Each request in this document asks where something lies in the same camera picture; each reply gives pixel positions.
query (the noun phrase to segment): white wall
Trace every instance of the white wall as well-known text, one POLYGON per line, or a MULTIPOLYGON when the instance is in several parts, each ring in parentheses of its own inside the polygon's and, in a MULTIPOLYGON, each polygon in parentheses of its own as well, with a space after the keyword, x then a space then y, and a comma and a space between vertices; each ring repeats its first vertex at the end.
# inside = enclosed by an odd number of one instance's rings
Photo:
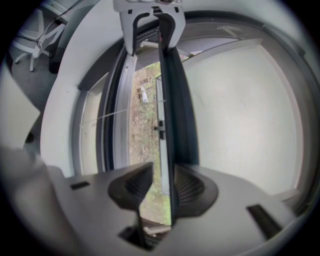
POLYGON ((40 111, 30 102, 8 66, 0 68, 0 146, 22 149, 40 111))
POLYGON ((228 51, 198 62, 186 76, 200 165, 276 195, 291 189, 297 178, 302 131, 297 134, 298 107, 267 54, 261 46, 228 51))
MULTIPOLYGON (((306 59, 320 78, 317 59, 308 37, 292 20, 290 13, 272 0, 183 0, 185 11, 218 10, 235 12, 263 20, 286 32, 306 51, 306 59)), ((144 24, 154 17, 144 18, 144 24)), ((71 154, 71 126, 79 96, 78 85, 92 64, 115 41, 121 38, 120 17, 112 0, 100 0, 84 17, 74 32, 63 56, 57 80, 50 93, 41 128, 41 156, 49 165, 62 169, 65 176, 74 174, 71 154)))

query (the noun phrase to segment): dirt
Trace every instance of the dirt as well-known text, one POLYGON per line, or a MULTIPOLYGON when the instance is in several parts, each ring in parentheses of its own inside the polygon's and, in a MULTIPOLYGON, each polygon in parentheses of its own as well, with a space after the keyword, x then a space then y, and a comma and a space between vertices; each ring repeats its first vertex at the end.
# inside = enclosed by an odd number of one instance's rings
POLYGON ((160 63, 156 62, 134 73, 129 115, 130 164, 153 162, 153 184, 140 205, 142 218, 171 224, 170 198, 162 194, 156 78, 160 76, 160 63), (146 91, 148 103, 143 103, 139 91, 146 91))

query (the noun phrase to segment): gray floor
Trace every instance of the gray floor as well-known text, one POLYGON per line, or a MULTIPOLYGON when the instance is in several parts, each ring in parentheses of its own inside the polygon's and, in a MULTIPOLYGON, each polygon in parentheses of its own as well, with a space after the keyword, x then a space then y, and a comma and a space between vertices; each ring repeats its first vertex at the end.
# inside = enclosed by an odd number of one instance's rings
POLYGON ((31 130, 34 141, 25 145, 27 150, 40 153, 40 133, 43 113, 57 74, 49 72, 49 57, 44 54, 41 54, 39 58, 34 60, 34 71, 30 72, 30 55, 25 56, 18 64, 15 64, 15 58, 22 54, 23 51, 12 46, 9 49, 9 53, 13 59, 13 78, 33 105, 41 112, 31 130))
MULTIPOLYGON (((49 26, 51 21, 55 18, 50 11, 40 8, 43 12, 43 22, 44 29, 49 26)), ((26 26, 28 29, 37 30, 38 19, 30 18, 26 21, 26 26)), ((47 33, 54 30, 58 25, 53 23, 48 29, 47 33)), ((28 47, 34 47, 35 42, 27 41, 24 39, 16 38, 16 40, 28 47)), ((46 48, 47 51, 51 52, 57 47, 59 40, 55 44, 50 45, 46 48)), ((46 103, 51 91, 52 86, 57 78, 57 74, 52 74, 49 71, 49 57, 45 54, 41 54, 39 58, 34 59, 34 71, 30 72, 30 60, 31 55, 23 57, 19 63, 15 64, 15 59, 24 53, 24 51, 11 46, 9 48, 9 53, 13 59, 12 74, 13 78, 16 80, 24 94, 29 98, 33 105, 40 111, 40 116, 35 122, 31 133, 34 136, 34 141, 32 143, 25 144, 27 150, 40 153, 40 133, 41 133, 41 123, 43 114, 45 111, 46 103)))

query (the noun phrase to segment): cable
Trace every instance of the cable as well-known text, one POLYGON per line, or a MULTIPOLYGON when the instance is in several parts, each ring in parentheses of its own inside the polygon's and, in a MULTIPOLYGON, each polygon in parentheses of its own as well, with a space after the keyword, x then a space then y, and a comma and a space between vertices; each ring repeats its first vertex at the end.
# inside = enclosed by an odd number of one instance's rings
POLYGON ((28 41, 32 41, 32 42, 36 42, 37 41, 35 39, 31 39, 31 38, 25 37, 23 35, 16 35, 15 37, 16 38, 22 38, 22 39, 25 39, 25 40, 28 40, 28 41))
POLYGON ((73 5, 71 5, 71 7, 69 7, 66 11, 64 11, 63 13, 61 13, 58 17, 56 17, 53 21, 51 21, 51 23, 49 24, 49 26, 46 27, 45 31, 42 33, 42 35, 40 35, 38 37, 38 39, 35 41, 36 45, 41 49, 42 45, 39 42, 40 38, 47 32, 47 30, 51 27, 51 25, 57 20, 59 19, 61 16, 65 15, 67 12, 69 12, 72 8, 74 8, 75 6, 77 6, 79 3, 81 3, 83 0, 78 0, 76 1, 73 5))
POLYGON ((89 124, 91 122, 94 122, 94 121, 97 121, 99 119, 102 119, 102 118, 106 118, 106 117, 109 117, 109 116, 113 116, 115 114, 119 114, 119 113, 122 113, 122 112, 126 112, 128 110, 132 110, 132 109, 135 109, 135 108, 139 108, 139 107, 144 107, 146 105, 150 105, 150 104, 158 104, 158 103, 165 103, 166 100, 157 100, 157 101, 151 101, 151 102, 147 102, 147 103, 143 103, 143 104, 139 104, 139 105, 135 105, 135 106, 132 106, 132 107, 129 107, 129 108, 126 108, 126 109, 123 109, 123 110, 119 110, 119 111, 116 111, 116 112, 112 112, 110 114, 105 114, 105 115, 102 115, 102 116, 99 116, 95 119, 91 119, 89 121, 85 121, 85 122, 82 122, 80 123, 80 128, 82 128, 84 125, 86 124, 89 124))

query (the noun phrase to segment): rectangular slot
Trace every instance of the rectangular slot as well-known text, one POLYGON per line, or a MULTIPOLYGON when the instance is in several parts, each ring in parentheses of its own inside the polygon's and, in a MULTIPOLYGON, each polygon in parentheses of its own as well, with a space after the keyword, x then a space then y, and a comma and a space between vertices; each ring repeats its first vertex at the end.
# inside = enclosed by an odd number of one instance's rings
POLYGON ((280 225, 259 204, 249 206, 246 209, 254 218, 267 240, 281 231, 280 225))
POLYGON ((90 185, 89 182, 82 181, 82 182, 79 182, 79 183, 72 184, 72 185, 70 185, 70 187, 71 187, 72 190, 79 190, 79 189, 82 189, 82 188, 84 188, 86 186, 89 186, 89 185, 90 185))
POLYGON ((160 9, 159 6, 153 6, 152 9, 153 9, 153 14, 160 14, 160 13, 162 13, 162 10, 160 9))

